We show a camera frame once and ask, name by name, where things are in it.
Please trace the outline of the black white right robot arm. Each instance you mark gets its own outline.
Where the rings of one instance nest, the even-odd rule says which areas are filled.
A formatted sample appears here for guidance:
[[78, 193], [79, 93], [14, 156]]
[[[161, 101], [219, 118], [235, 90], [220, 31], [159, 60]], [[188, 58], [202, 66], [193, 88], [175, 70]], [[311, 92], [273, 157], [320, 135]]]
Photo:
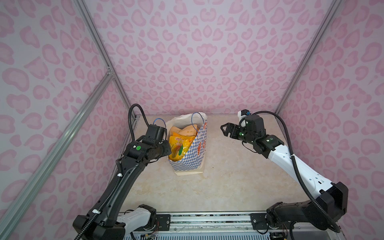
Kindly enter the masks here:
[[251, 152], [264, 156], [281, 167], [303, 189], [308, 200], [298, 203], [278, 202], [266, 211], [266, 225], [278, 229], [285, 223], [310, 223], [325, 231], [341, 232], [338, 220], [347, 213], [349, 189], [341, 182], [334, 183], [309, 167], [294, 154], [292, 142], [267, 134], [262, 112], [240, 112], [239, 123], [220, 127], [226, 137], [250, 144]]

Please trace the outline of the yellow orange snack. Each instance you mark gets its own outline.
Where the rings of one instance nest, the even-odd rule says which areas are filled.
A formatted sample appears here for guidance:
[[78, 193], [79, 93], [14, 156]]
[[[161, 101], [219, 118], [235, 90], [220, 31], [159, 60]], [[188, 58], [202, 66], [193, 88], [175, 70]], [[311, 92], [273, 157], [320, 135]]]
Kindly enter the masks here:
[[194, 139], [195, 136], [184, 136], [177, 133], [171, 135], [169, 138], [171, 154], [168, 156], [168, 159], [173, 162], [180, 161], [188, 152]]

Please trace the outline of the white blue checkered paper bag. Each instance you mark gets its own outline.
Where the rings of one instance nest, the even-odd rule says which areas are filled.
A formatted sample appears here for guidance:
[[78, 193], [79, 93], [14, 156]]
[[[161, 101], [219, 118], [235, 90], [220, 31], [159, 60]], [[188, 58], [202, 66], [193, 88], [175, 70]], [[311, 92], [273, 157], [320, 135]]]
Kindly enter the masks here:
[[208, 136], [208, 116], [202, 112], [181, 115], [166, 122], [168, 131], [167, 140], [170, 138], [170, 129], [175, 126], [184, 128], [189, 125], [197, 125], [199, 131], [186, 155], [178, 162], [168, 159], [171, 167], [178, 176], [201, 174], [204, 171], [204, 159]]

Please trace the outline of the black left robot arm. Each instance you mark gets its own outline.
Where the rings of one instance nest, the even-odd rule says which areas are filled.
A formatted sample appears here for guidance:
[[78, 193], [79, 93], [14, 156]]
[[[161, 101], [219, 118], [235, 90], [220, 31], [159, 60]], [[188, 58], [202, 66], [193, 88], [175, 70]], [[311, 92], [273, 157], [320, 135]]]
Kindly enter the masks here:
[[122, 240], [139, 228], [157, 228], [156, 209], [140, 205], [118, 222], [121, 207], [136, 179], [149, 163], [171, 154], [167, 130], [149, 125], [144, 136], [130, 142], [123, 156], [116, 160], [117, 173], [101, 198], [86, 215], [78, 215], [73, 227], [77, 240]]

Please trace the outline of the beige paper snack pouch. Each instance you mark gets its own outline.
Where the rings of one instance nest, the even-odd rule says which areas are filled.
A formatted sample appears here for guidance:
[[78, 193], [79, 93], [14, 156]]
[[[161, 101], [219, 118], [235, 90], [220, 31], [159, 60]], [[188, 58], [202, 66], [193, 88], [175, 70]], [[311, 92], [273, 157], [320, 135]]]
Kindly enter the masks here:
[[184, 128], [171, 127], [170, 135], [171, 136], [187, 136], [187, 137], [195, 137], [199, 131], [197, 125], [189, 125]]

